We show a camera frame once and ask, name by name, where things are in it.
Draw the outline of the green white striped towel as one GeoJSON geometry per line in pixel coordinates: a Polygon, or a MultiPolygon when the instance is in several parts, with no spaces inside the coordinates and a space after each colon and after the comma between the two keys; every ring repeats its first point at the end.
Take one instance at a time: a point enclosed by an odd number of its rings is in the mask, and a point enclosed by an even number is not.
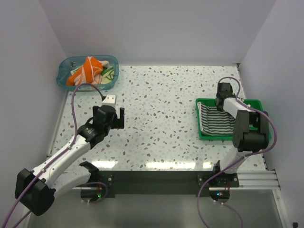
{"type": "Polygon", "coordinates": [[[207,136],[231,136],[235,127],[235,118],[225,111],[218,111],[215,106],[197,103],[199,129],[207,136]]]}

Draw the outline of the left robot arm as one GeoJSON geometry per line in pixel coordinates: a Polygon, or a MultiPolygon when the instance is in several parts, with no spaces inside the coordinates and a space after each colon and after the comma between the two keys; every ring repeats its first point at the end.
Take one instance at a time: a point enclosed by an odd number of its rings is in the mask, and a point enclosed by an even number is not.
{"type": "Polygon", "coordinates": [[[124,108],[94,106],[93,117],[80,126],[72,141],[32,170],[22,169],[17,175],[15,198],[36,216],[44,214],[55,201],[58,177],[79,157],[104,140],[111,129],[124,128],[124,108]]]}

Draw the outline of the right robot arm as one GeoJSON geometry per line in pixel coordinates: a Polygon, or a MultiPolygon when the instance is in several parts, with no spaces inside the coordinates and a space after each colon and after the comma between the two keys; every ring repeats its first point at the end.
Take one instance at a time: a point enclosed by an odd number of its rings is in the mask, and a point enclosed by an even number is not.
{"type": "Polygon", "coordinates": [[[244,160],[269,144],[268,114],[244,104],[233,93],[230,83],[218,83],[216,107],[229,113],[235,119],[232,142],[233,147],[224,159],[213,167],[211,180],[216,186],[228,182],[228,175],[237,173],[244,160]]]}

